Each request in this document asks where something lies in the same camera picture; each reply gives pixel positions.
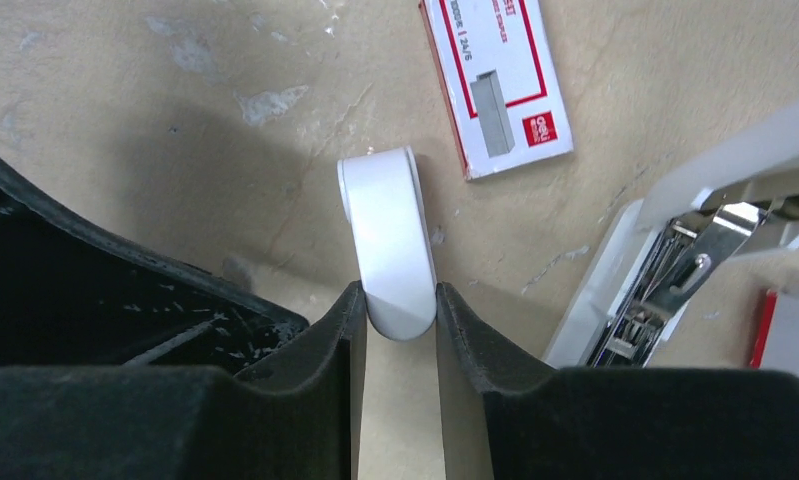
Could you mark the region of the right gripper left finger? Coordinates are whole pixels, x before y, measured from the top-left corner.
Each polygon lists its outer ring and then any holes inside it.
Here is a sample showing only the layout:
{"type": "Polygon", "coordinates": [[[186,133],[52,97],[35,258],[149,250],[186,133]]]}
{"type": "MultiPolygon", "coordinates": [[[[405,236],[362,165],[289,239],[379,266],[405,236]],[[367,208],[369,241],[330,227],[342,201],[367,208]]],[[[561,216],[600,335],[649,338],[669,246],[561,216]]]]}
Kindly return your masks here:
{"type": "Polygon", "coordinates": [[[0,369],[0,479],[354,479],[366,302],[262,360],[0,369]]]}

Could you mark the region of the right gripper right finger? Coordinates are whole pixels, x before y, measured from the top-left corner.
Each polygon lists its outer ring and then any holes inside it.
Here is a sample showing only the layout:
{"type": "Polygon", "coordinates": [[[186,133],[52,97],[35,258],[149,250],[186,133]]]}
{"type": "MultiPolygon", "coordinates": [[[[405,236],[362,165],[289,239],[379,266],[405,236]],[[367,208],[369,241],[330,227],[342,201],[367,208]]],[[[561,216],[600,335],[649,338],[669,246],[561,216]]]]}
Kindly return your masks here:
{"type": "Polygon", "coordinates": [[[436,290],[450,479],[799,479],[799,379],[768,370],[553,368],[436,290]]]}

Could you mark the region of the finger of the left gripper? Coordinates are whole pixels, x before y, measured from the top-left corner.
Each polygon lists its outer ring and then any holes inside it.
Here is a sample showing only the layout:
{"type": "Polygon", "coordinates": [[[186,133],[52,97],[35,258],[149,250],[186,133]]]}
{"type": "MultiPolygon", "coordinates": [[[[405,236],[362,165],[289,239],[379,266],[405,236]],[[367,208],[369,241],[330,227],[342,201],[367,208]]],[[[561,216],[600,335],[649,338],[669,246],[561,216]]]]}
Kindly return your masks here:
{"type": "Polygon", "coordinates": [[[112,234],[0,158],[0,367],[213,365],[236,373],[308,326],[112,234]]]}

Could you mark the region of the white cylindrical marker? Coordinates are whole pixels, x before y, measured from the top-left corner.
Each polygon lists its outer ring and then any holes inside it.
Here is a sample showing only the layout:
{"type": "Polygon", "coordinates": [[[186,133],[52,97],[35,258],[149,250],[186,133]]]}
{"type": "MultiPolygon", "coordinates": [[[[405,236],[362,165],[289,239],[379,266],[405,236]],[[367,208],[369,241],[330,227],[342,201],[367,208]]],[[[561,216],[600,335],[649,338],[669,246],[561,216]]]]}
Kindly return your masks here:
{"type": "Polygon", "coordinates": [[[337,178],[371,324],[393,341],[422,336],[436,316],[436,274],[413,151],[340,160],[337,178]]]}

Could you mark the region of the white stapler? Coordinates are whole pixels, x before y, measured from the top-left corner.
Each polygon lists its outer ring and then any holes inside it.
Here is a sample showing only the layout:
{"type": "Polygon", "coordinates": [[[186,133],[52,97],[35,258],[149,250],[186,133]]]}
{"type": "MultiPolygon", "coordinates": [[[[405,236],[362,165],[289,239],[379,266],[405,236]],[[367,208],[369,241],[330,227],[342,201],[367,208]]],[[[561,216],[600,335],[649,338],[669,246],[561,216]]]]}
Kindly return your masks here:
{"type": "Polygon", "coordinates": [[[644,366],[722,264],[798,247],[799,100],[618,212],[543,360],[644,366]]]}

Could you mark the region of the red white staples box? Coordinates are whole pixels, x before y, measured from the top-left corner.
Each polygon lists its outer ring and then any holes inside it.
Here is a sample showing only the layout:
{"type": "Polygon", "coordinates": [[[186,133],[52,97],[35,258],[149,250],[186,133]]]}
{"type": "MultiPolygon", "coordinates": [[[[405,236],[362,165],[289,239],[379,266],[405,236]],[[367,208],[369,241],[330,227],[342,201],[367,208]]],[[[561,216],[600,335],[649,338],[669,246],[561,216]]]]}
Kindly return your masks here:
{"type": "Polygon", "coordinates": [[[419,9],[466,180],[573,151],[539,2],[434,0],[419,9]]]}

